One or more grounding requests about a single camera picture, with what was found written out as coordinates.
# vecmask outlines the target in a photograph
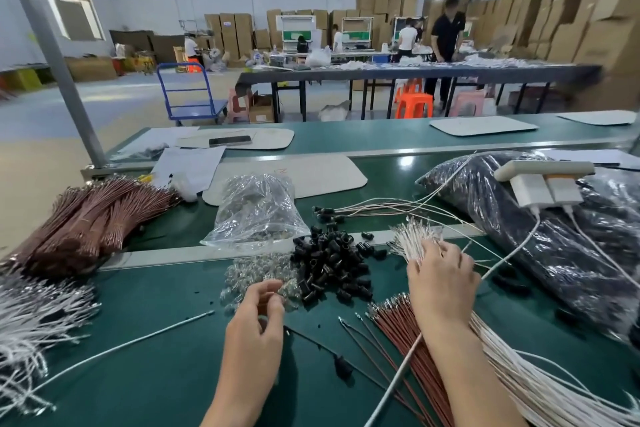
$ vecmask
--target man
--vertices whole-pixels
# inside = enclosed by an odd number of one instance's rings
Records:
[[[400,30],[396,62],[399,62],[400,59],[402,59],[402,56],[407,56],[409,58],[413,56],[413,45],[418,37],[418,31],[413,27],[413,24],[413,19],[411,17],[407,17],[406,26]]]
[[[333,52],[341,53],[342,50],[342,33],[338,28],[338,24],[333,25]]]
[[[462,45],[463,31],[467,22],[463,12],[458,11],[460,0],[446,0],[444,14],[436,19],[431,30],[432,62],[451,62]],[[425,83],[425,91],[433,96],[436,91],[437,78],[429,78]],[[440,102],[444,106],[449,96],[451,78],[440,81]]]

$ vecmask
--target white shirt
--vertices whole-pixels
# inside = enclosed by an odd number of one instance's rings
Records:
[[[417,37],[418,31],[416,31],[415,27],[405,27],[400,31],[399,38],[402,39],[402,42],[398,46],[398,49],[411,51]]]
[[[342,33],[340,31],[336,31],[333,35],[333,52],[342,52]]]
[[[196,44],[196,42],[190,38],[190,37],[185,37],[184,38],[184,55],[187,56],[187,58],[195,58],[196,57],[196,48],[198,47],[198,45]]]

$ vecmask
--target smartphone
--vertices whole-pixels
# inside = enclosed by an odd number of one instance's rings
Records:
[[[236,137],[219,137],[218,139],[209,139],[209,147],[249,143],[251,143],[251,135],[237,135]]]

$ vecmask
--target window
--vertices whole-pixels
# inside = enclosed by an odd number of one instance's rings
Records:
[[[48,0],[62,35],[71,41],[104,39],[91,0]]]

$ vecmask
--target white wire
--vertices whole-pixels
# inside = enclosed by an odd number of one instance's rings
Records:
[[[14,401],[11,405],[8,405],[7,407],[3,408],[3,411],[0,414],[0,419],[2,419],[5,415],[7,415],[7,413],[9,413],[9,411],[11,411],[14,407],[18,407],[18,406],[24,404],[25,400],[27,400],[27,399],[37,399],[38,397],[36,397],[34,395],[34,393],[36,393],[41,388],[44,388],[46,385],[50,384],[51,382],[53,382],[54,380],[56,380],[60,376],[65,375],[66,373],[70,372],[71,370],[73,370],[73,369],[75,369],[75,368],[77,368],[79,366],[82,366],[82,365],[84,365],[86,363],[89,363],[90,361],[93,361],[95,359],[98,359],[100,357],[108,355],[109,353],[113,353],[114,351],[121,350],[122,348],[126,348],[127,346],[135,344],[136,342],[144,341],[145,339],[149,339],[150,337],[157,336],[158,334],[162,334],[162,333],[167,332],[167,331],[169,331],[169,330],[171,330],[173,328],[177,328],[178,326],[182,326],[182,325],[185,325],[187,323],[191,323],[193,321],[197,321],[198,319],[204,318],[205,316],[210,316],[213,313],[214,313],[214,311],[212,311],[212,310],[210,310],[208,312],[204,312],[203,314],[200,314],[199,316],[195,316],[194,318],[185,319],[184,321],[180,321],[179,323],[175,323],[174,325],[168,326],[168,327],[166,327],[164,329],[160,329],[159,331],[156,331],[154,333],[147,334],[146,336],[142,336],[142,337],[139,337],[137,339],[133,339],[132,341],[120,344],[119,346],[115,346],[114,348],[111,348],[110,350],[102,351],[101,353],[98,353],[97,355],[93,355],[92,357],[84,359],[84,360],[76,363],[75,365],[71,365],[69,368],[66,368],[66,369],[62,370],[61,372],[53,375],[46,382],[39,384],[36,388],[29,389],[29,390],[25,391],[25,393],[23,393],[21,398],[19,398],[18,400]],[[42,399],[40,399],[40,400],[46,406],[50,406],[51,405],[49,402],[46,402],[46,401],[44,401]]]

